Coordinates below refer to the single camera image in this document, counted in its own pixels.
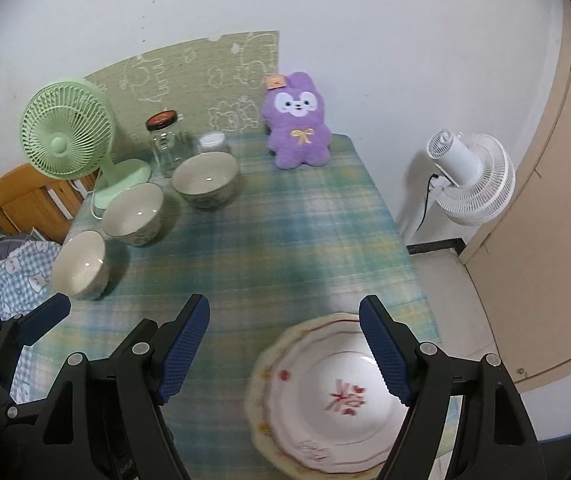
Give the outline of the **wooden chair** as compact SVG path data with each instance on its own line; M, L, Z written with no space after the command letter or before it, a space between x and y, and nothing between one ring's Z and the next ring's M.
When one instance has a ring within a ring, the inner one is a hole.
M29 164L18 166L0 177L0 231L15 235L36 230L63 243L97 177L95 171L78 181L58 180Z

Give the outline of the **medium white ceramic bowl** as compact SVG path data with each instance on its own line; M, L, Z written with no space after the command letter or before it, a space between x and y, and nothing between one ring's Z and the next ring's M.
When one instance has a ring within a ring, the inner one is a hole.
M165 198L162 188L152 182L130 186L105 209L102 229L114 240L141 247L153 240L162 227Z

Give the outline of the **green desk fan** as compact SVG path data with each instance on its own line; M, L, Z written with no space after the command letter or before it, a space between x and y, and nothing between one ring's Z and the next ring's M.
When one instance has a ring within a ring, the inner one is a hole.
M114 162L116 133L107 97L84 78L47 84L29 100L20 120L20 146L45 176L72 181L99 171L92 192L98 218L120 193L148 182L152 174L140 158Z

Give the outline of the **small white ceramic bowl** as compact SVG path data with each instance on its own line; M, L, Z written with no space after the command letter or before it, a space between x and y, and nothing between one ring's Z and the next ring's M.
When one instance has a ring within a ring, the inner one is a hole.
M98 299L108 285L106 244L96 231L84 231L66 242L55 259L51 286L77 300Z

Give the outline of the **green plaid tablecloth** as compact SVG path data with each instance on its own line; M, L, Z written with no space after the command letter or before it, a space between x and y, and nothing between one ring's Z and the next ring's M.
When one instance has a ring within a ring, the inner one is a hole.
M250 440L245 391L258 356L287 328L379 297L421 340L439 334L394 219L347 136L320 168L276 169L261 133L230 142L240 164L234 196L215 210L166 193L158 237L106 243L110 281L97 300L28 347L12 390L43 398L75 351L108 356L136 324L171 321L194 294L210 322L178 396L163 409L195 479L276 479Z

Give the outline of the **blue checkered bedding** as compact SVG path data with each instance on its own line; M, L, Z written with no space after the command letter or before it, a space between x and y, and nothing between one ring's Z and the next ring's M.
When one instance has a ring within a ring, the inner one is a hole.
M52 296L50 281L61 245L34 233L0 232L0 318L26 315Z

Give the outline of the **green cartoon wall mat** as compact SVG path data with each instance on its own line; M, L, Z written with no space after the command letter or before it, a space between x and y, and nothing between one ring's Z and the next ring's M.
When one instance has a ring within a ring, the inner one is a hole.
M264 80L279 68L279 32L236 32L151 50L86 78L110 101L117 122L114 152L148 148L145 122L175 110L178 129L196 138L264 129Z

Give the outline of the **white standing fan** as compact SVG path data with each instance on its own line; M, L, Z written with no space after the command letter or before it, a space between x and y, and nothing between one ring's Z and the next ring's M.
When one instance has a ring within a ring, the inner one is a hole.
M427 180L411 233L421 229L433 206L459 226L483 226L508 207L517 176L510 155L493 136L444 129L430 137L425 153L436 171Z

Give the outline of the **purple plush bunny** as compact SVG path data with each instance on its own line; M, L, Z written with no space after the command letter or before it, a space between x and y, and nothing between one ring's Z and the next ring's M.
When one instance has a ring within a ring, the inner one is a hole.
M325 125L325 100L307 73L267 76L261 117L276 168L321 167L329 162L332 133Z

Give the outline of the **cotton swab container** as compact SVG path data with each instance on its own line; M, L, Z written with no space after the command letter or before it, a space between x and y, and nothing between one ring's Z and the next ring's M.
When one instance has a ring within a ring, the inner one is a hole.
M228 153L229 144L227 136L221 131L205 133L197 140L197 151L200 153Z

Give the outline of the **beige wooden door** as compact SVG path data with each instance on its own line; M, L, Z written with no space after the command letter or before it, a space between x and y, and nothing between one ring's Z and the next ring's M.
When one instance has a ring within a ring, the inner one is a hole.
M517 388L571 374L571 3L555 79L507 211L462 260Z

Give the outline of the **large white patterned bowl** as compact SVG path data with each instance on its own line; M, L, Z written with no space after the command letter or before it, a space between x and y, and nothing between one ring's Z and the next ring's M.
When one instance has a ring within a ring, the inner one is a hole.
M240 166L231 154L200 153L174 170L171 185L192 207L215 209L231 200L238 177Z

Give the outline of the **glass jar with black lid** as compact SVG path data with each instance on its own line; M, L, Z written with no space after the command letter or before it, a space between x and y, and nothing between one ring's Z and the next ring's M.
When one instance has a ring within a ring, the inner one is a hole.
M164 110L145 122L156 164L166 178L193 155L189 134L179 128L181 121L182 117L175 110Z

